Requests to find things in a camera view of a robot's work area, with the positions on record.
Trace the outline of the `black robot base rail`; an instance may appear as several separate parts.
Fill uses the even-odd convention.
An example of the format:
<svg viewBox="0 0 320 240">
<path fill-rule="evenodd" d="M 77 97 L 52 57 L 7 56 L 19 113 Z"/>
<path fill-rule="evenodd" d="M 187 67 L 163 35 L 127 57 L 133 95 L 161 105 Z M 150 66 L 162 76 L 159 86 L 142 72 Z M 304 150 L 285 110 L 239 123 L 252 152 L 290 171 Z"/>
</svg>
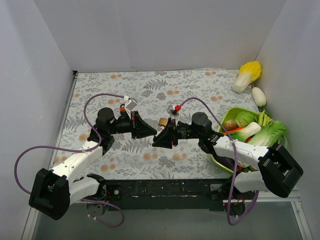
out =
<svg viewBox="0 0 320 240">
<path fill-rule="evenodd" d="M 226 178 L 104 180 L 88 198 L 122 210 L 223 211 L 230 188 Z"/>
</svg>

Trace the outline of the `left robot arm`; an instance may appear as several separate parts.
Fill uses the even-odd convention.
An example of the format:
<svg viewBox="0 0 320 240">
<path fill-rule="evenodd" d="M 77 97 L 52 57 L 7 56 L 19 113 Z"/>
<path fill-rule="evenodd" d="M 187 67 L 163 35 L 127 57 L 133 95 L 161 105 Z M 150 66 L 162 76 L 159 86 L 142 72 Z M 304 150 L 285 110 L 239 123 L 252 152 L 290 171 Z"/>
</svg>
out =
<svg viewBox="0 0 320 240">
<path fill-rule="evenodd" d="M 93 127 L 79 153 L 50 170 L 37 172 L 28 202 L 32 208 L 58 220 L 71 204 L 81 199 L 106 200 L 107 181 L 102 176 L 90 173 L 78 178 L 79 175 L 110 150 L 115 134 L 130 133 L 133 139 L 157 134 L 137 111 L 127 113 L 124 107 L 120 108 L 119 118 L 115 118 L 111 108 L 100 109 Z"/>
</svg>

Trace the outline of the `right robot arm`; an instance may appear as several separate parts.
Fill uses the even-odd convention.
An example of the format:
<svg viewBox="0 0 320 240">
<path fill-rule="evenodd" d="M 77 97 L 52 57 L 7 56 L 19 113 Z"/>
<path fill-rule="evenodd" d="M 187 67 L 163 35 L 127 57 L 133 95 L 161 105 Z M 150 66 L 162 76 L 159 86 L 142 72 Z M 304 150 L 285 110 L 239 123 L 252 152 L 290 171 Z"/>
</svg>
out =
<svg viewBox="0 0 320 240">
<path fill-rule="evenodd" d="M 232 199 L 249 191 L 270 191 L 287 198 L 304 173 L 283 145 L 254 146 L 231 141 L 212 129 L 212 122 L 204 112 L 194 113 L 191 124 L 169 118 L 164 130 L 153 138 L 152 146 L 172 149 L 179 140 L 187 139 L 198 139 L 198 146 L 214 159 L 225 157 L 256 168 L 256 171 L 238 173 L 226 186 L 227 195 Z"/>
</svg>

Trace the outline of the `orange black padlock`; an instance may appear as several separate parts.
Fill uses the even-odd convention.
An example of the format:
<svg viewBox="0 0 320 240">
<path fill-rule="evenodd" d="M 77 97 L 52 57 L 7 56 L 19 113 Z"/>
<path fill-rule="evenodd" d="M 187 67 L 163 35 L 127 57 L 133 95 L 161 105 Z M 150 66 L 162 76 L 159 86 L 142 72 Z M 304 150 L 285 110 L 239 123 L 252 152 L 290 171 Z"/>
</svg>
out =
<svg viewBox="0 0 320 240">
<path fill-rule="evenodd" d="M 119 111 L 120 111 L 120 117 L 119 117 L 120 119 L 128 119 L 129 118 L 129 115 L 128 115 L 127 111 L 126 111 L 126 108 L 125 108 L 124 104 L 120 105 Z"/>
</svg>

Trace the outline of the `brass padlock silver shackle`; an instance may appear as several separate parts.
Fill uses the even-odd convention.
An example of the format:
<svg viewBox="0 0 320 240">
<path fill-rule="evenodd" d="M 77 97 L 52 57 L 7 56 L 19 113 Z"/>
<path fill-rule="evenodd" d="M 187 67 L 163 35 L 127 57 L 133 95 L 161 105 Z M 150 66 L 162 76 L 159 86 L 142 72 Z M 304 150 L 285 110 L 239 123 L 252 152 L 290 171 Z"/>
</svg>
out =
<svg viewBox="0 0 320 240">
<path fill-rule="evenodd" d="M 168 119 L 164 117 L 161 117 L 158 121 L 158 125 L 161 127 L 165 127 L 167 123 L 168 123 Z"/>
</svg>

